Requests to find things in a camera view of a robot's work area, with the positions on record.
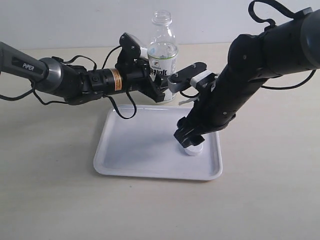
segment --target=bottle label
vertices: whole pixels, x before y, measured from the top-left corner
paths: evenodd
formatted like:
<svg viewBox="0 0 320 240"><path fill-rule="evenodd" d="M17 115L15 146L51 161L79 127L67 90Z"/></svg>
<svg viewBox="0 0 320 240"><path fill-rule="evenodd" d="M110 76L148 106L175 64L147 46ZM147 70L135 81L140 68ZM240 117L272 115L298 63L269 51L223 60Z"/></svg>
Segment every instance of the bottle label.
<svg viewBox="0 0 320 240"><path fill-rule="evenodd" d="M158 59L149 55L151 79L154 81L157 74L160 76L171 76L174 74L176 72L177 56L178 54L170 58ZM173 94L169 89L164 91L164 94L163 102L169 102L176 96L176 94Z"/></svg>

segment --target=white wall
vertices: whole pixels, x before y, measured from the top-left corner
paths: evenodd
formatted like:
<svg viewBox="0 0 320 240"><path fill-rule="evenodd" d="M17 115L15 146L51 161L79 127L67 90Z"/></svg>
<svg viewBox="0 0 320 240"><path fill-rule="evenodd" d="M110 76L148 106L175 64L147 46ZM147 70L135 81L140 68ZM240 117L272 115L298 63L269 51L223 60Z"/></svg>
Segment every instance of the white wall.
<svg viewBox="0 0 320 240"><path fill-rule="evenodd" d="M280 0L293 12L320 9L319 0ZM129 32L148 42L151 16L167 9L180 44L231 42L238 34L259 34L263 24L248 14L251 0L1 0L0 41L18 49L110 47ZM262 17L287 21L256 4Z"/></svg>

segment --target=plastic bottle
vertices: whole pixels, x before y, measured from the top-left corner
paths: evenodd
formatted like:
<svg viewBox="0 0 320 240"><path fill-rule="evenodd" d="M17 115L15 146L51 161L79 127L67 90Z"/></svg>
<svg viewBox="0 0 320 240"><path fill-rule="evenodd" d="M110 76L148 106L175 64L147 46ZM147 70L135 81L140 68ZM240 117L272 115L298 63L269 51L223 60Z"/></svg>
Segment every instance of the plastic bottle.
<svg viewBox="0 0 320 240"><path fill-rule="evenodd" d="M148 59L150 65L150 75L154 80L156 74L162 79L166 79L176 72L176 62L178 57L178 46L176 36L172 30L171 13L166 10L157 10L152 17L153 31L150 44L148 46ZM172 94L168 89L165 92L164 101L172 101L176 94Z"/></svg>

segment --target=table surface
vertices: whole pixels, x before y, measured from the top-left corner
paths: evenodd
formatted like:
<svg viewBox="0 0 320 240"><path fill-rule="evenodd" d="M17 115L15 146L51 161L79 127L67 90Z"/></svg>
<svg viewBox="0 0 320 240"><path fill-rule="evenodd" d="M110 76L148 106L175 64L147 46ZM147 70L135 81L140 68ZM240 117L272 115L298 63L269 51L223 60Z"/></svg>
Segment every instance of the table surface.
<svg viewBox="0 0 320 240"><path fill-rule="evenodd" d="M178 70L201 61L219 72L228 49L227 43L182 45ZM65 60L81 54L101 65L109 50L24 52ZM77 63L92 68L85 60ZM288 75L268 85L293 85L307 75ZM17 96L30 87L27 80L5 73L0 79L1 94ZM111 108L107 99L81 106L42 106L33 96L1 100L0 238L318 240L319 91L317 73L299 89L259 90L220 132L223 173L209 182L97 174L93 158ZM154 104L138 92L132 96L137 104ZM115 100L129 104L125 94Z"/></svg>

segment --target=white tray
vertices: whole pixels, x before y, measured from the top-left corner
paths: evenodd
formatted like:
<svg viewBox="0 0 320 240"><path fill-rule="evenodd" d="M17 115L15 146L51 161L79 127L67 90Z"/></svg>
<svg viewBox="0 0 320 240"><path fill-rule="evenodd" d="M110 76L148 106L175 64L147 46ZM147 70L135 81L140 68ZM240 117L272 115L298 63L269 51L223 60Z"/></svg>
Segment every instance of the white tray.
<svg viewBox="0 0 320 240"><path fill-rule="evenodd" d="M124 116L131 105L120 105ZM203 137L203 151L189 156L174 137L177 122L190 108L138 105L134 118L108 113L93 166L102 175L209 181L222 173L217 132Z"/></svg>

